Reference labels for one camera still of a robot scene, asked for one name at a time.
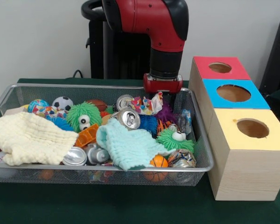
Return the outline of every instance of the green tablecloth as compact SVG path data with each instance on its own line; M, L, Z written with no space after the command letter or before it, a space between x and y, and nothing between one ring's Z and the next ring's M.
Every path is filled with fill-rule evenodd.
M79 78L19 82L142 85ZM0 223L20 222L280 224L280 192L274 202L217 202L206 174L196 187L0 183Z

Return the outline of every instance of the wire mesh basket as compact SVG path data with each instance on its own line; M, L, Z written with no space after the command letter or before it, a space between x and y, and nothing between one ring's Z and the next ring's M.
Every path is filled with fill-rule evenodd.
M6 110L29 104L35 99L53 102L59 96L67 96L74 104L80 104L88 99L101 99L108 105L113 105L117 98L124 94L148 97L143 87L15 84L8 87L0 98L0 117ZM9 178L0 177L0 182L195 186L203 174L213 167L213 157L195 95L186 88L182 88L176 95L174 114L181 113L182 109L191 111L192 133L187 139L195 142L196 168L152 167L125 172L120 168L108 166L23 164L11 167L0 163L2 171L13 169L15 173ZM145 178L146 175L166 177L162 181L152 182Z

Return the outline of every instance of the googly eye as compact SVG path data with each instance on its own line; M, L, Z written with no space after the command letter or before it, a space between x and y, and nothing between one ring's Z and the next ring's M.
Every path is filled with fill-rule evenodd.
M186 134L184 132L174 132L172 134L172 138L176 141L185 141L186 140Z
M87 116L87 115L81 115L79 118L78 118L78 122L79 124L83 125L83 124L89 124L90 122L90 117Z
M83 131L86 128L90 127L90 124L89 123L88 124L82 124L82 125L79 125L79 127L80 127L80 131Z

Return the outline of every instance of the purple fuzzy toy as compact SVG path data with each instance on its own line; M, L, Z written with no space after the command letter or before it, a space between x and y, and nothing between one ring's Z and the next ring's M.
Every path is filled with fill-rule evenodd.
M172 109L165 100L163 100L162 109L155 115L155 117L157 119L160 119L163 123L165 123L166 121L172 121L176 124L176 118L172 113Z

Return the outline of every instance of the soccer ball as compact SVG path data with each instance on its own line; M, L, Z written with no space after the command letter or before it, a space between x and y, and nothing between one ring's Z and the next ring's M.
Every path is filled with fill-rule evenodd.
M73 101L68 97L58 97L53 101L52 106L57 107L58 110L66 110L69 111L71 109L71 106L73 106Z

